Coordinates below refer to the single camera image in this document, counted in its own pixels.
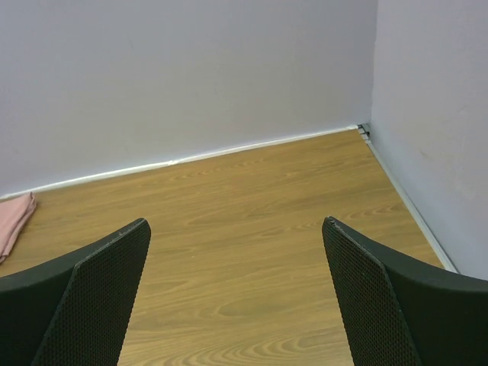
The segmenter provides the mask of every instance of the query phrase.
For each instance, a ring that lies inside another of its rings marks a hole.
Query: wooden floor
[[[0,275],[137,217],[152,226],[119,365],[351,365],[321,238],[328,215],[440,266],[357,131],[37,196]]]

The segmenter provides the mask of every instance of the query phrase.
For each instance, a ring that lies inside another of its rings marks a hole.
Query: laminate floor
[[[321,238],[328,215],[440,266],[355,130],[37,197],[0,276],[137,217],[152,226],[119,365],[352,365]]]

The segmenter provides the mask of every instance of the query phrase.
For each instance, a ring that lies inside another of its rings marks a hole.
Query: baseboard
[[[383,157],[378,152],[378,150],[376,150],[374,145],[371,143],[371,140],[369,139],[369,133],[370,133],[369,126],[367,124],[359,125],[358,129],[359,129],[359,133],[363,137],[363,140],[369,146],[374,157],[380,163],[381,168],[383,168],[384,172],[386,173],[386,175],[390,179],[392,186],[395,187],[396,191],[398,192],[398,195],[402,198],[403,203],[405,204],[406,208],[408,209],[408,211],[412,215],[413,219],[417,222],[417,225],[421,229],[422,233],[424,234],[424,237],[427,239],[427,241],[429,242],[432,249],[434,250],[434,253],[437,255],[437,258],[439,258],[439,261],[441,261],[444,268],[447,269],[448,271],[451,271],[454,273],[459,273],[459,271],[456,268],[453,261],[449,258],[448,254],[442,248],[439,241],[435,238],[435,235],[433,234],[433,232],[429,229],[429,226],[424,221],[422,215],[420,214],[420,212],[417,210],[417,208],[413,204],[409,195],[403,189],[402,185],[395,178],[393,173],[388,169],[388,166],[387,166],[386,162],[383,160]]]
[[[146,165],[138,165],[138,166],[133,166],[130,168],[125,168],[125,169],[118,169],[114,170],[111,172],[104,172],[104,173],[99,173],[99,174],[93,174],[93,175],[86,175],[84,177],[79,177],[79,178],[74,178],[74,179],[68,179],[65,181],[58,181],[56,183],[51,183],[49,185],[42,185],[40,187],[34,187],[30,189],[26,189],[23,191],[19,192],[14,192],[14,193],[9,193],[5,194],[0,197],[0,199],[6,199],[6,198],[11,198],[11,197],[16,197],[20,194],[25,194],[28,192],[41,192],[41,191],[50,191],[53,189],[58,189],[58,188],[64,188],[64,187],[69,187],[72,185],[80,185],[83,183],[88,183],[90,181],[100,181],[102,179],[107,179],[107,178],[113,178],[113,177],[119,177],[122,175],[128,175],[128,174],[133,174],[133,173],[138,173],[138,172],[145,172],[148,170],[153,170],[153,169],[159,169],[159,168],[164,168],[166,166],[170,165],[175,165],[175,164],[182,164],[183,162],[193,162],[196,160],[202,160],[202,159],[208,159],[208,158],[213,158],[215,156],[221,156],[221,155],[226,155],[226,154],[231,154],[231,153],[237,153],[239,151],[245,151],[245,150],[251,150],[251,149],[257,149],[259,147],[265,147],[265,146],[272,146],[272,145],[279,145],[281,143],[291,143],[293,141],[298,141],[298,140],[305,140],[309,139],[312,137],[317,137],[317,136],[323,136],[323,135],[329,135],[331,133],[338,133],[338,132],[343,132],[346,130],[357,130],[358,126],[357,125],[351,125],[343,128],[337,128],[334,130],[326,130],[322,132],[317,132],[317,133],[306,133],[303,135],[296,135],[296,136],[291,136],[291,137],[285,137],[282,139],[277,139],[277,140],[270,140],[270,141],[265,141],[262,143],[252,143],[249,145],[242,145],[242,146],[237,146],[233,147],[230,149],[221,149],[221,150],[216,150],[213,152],[206,152],[204,154],[199,154],[199,155],[194,155],[194,156],[188,156],[182,159],[176,159],[176,160],[169,160],[166,162],[156,162],[153,164],[146,164]]]

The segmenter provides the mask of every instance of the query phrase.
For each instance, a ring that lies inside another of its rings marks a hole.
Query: pink cloth
[[[32,193],[0,203],[0,263],[14,247],[15,240],[36,209]]]

